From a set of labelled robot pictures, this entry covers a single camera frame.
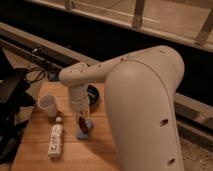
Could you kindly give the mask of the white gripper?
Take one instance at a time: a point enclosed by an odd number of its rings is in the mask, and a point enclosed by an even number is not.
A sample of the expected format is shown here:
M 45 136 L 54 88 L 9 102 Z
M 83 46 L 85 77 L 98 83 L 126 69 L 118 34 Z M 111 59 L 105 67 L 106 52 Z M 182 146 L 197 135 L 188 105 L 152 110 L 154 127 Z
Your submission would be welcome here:
M 86 124 L 90 121 L 90 101 L 87 88 L 87 85 L 68 88 L 70 107 L 76 113 L 83 113 Z

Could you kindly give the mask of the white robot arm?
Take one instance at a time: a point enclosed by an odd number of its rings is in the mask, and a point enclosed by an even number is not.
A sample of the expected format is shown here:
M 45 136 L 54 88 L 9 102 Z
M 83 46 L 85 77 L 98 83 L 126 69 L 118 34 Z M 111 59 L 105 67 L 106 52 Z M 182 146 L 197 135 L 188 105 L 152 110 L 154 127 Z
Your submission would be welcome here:
M 180 54 L 155 46 L 89 66 L 61 70 L 70 106 L 87 105 L 87 85 L 105 84 L 105 110 L 122 171 L 184 171 L 174 96 L 184 75 Z

